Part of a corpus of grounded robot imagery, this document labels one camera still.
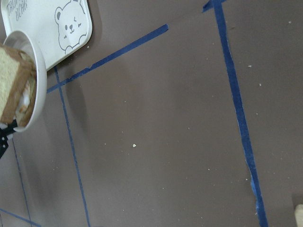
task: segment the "blue painter's tape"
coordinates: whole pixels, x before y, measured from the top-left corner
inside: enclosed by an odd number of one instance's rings
[[[20,164],[19,164],[19,160],[18,160],[18,156],[17,156],[17,152],[16,152],[16,147],[15,147],[14,139],[12,139],[12,141],[13,141],[13,147],[14,147],[14,151],[15,151],[15,158],[16,158],[16,161],[17,161],[18,172],[19,172],[19,177],[20,177],[20,181],[21,181],[23,196],[24,196],[24,200],[25,200],[25,205],[27,207],[27,214],[28,214],[29,220],[31,221],[32,219],[31,219],[30,213],[29,213],[28,202],[27,202],[27,195],[25,193],[25,188],[24,188],[22,174],[21,174],[21,168],[20,168]]]
[[[58,75],[58,70],[57,70],[56,66],[55,66],[54,70],[55,70],[57,82],[59,83],[60,82],[59,81],[59,75]],[[78,166],[78,160],[77,160],[77,157],[76,157],[76,151],[75,151],[74,141],[73,141],[73,138],[72,138],[72,135],[71,135],[71,127],[70,127],[70,123],[69,123],[69,120],[68,120],[66,106],[65,106],[65,101],[64,101],[64,97],[63,97],[63,93],[62,93],[61,87],[59,87],[59,93],[60,93],[61,102],[62,102],[62,106],[63,106],[63,112],[64,112],[64,116],[65,116],[67,130],[68,130],[68,134],[69,134],[69,137],[70,137],[71,150],[72,150],[72,155],[73,155],[73,159],[74,159],[74,163],[75,163],[75,167],[76,167],[76,172],[77,172],[77,177],[78,177],[78,181],[79,181],[80,191],[81,191],[81,195],[82,195],[82,200],[83,200],[83,205],[84,205],[84,210],[85,210],[86,221],[87,221],[88,227],[90,227],[89,212],[88,212],[87,205],[86,205],[86,199],[85,199],[85,196],[84,196],[84,190],[83,190],[82,180],[81,180],[81,176],[80,176],[80,170],[79,170],[79,166]]]
[[[107,56],[107,57],[105,57],[101,60],[99,60],[98,62],[94,63],[90,68],[85,68],[85,69],[81,70],[80,72],[74,74],[72,77],[70,77],[68,79],[65,79],[62,82],[58,83],[57,85],[49,88],[47,90],[47,93],[50,93],[50,92],[56,90],[58,87],[61,87],[65,84],[67,84],[67,83],[85,75],[86,73],[104,65],[105,63],[108,63],[109,61],[121,56],[122,54],[125,54],[125,53],[131,51],[132,49],[134,49],[134,48],[136,48],[136,47],[138,47],[138,46],[140,46],[140,45],[142,45],[142,44],[160,36],[161,34],[165,33],[168,29],[169,29],[168,25],[163,25],[163,26],[157,28],[156,30],[148,33],[147,35],[145,35],[145,36],[141,37],[140,39],[132,42],[131,44],[123,47],[122,49],[112,53],[111,55],[109,55],[109,56]]]
[[[250,169],[251,174],[251,187],[256,196],[256,210],[259,218],[259,223],[261,227],[268,227],[267,217],[265,213],[264,203],[262,199],[261,189],[258,180],[258,174],[256,170],[255,159],[253,156],[252,146],[250,142],[250,135],[248,131],[248,126],[245,119],[243,103],[240,93],[240,88],[238,84],[236,69],[232,60],[232,55],[228,46],[228,39],[226,33],[226,23],[224,18],[224,13],[222,9],[222,0],[212,0],[214,12],[218,24],[221,44],[224,53],[224,59],[227,69],[227,74],[229,78],[229,83],[232,90],[233,103],[235,105],[237,120],[239,124],[242,144],[244,148],[244,154],[246,158],[247,165]]]
[[[31,225],[33,225],[33,226],[41,227],[41,225],[39,225],[39,224],[37,224],[37,223],[35,223],[35,222],[33,222],[33,221],[27,220],[27,219],[25,219],[25,218],[23,218],[23,217],[20,217],[20,216],[18,216],[18,215],[16,215],[16,214],[13,214],[13,213],[11,213],[11,212],[8,212],[8,211],[6,211],[6,210],[4,210],[4,209],[1,209],[1,208],[0,208],[0,211],[2,211],[3,213],[6,213],[6,214],[8,214],[8,215],[11,215],[11,216],[13,216],[13,217],[15,217],[15,218],[18,218],[18,219],[20,219],[20,220],[22,220],[22,221],[24,221],[24,222],[27,222],[27,223],[29,223],[29,224],[31,224]]]
[[[209,0],[204,6],[203,6],[203,13],[212,9],[214,6],[213,6],[213,0]]]

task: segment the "white tray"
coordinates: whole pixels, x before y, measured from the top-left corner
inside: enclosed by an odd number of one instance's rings
[[[1,12],[7,36],[21,30],[38,43],[46,70],[84,46],[92,33],[87,0],[2,0]]]

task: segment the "bear illustration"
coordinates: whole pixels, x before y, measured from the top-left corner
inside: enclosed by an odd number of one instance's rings
[[[63,8],[58,7],[55,20],[59,31],[59,45],[62,50],[71,52],[87,34],[87,19],[81,0],[70,0]]]

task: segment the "brown surface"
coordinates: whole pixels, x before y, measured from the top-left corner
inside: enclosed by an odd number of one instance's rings
[[[15,135],[32,220],[88,226],[71,136],[92,227],[258,226],[205,2],[89,1],[89,49],[58,65],[60,80],[163,24],[169,30],[62,87],[70,134],[55,90],[37,124]],[[303,5],[228,0],[223,8],[269,226],[295,227],[294,205],[303,202]],[[53,70],[48,81],[56,82]],[[16,193],[21,205],[0,197],[0,208],[27,216],[22,191],[1,192],[8,200]]]

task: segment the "sandwich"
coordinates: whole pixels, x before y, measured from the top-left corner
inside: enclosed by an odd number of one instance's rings
[[[24,51],[0,44],[0,123],[27,126],[36,100],[36,66]]]

